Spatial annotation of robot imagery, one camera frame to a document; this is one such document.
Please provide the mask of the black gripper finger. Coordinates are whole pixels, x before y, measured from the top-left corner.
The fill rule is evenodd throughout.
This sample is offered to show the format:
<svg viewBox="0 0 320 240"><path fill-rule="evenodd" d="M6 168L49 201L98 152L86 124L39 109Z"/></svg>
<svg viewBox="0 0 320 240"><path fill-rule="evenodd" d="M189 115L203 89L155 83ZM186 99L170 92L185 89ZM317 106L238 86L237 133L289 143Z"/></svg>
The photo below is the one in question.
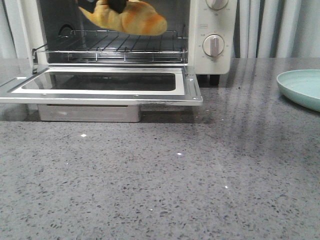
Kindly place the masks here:
<svg viewBox="0 0 320 240"><path fill-rule="evenodd" d="M127 6L127 0L107 0L110 9L121 14Z"/></svg>

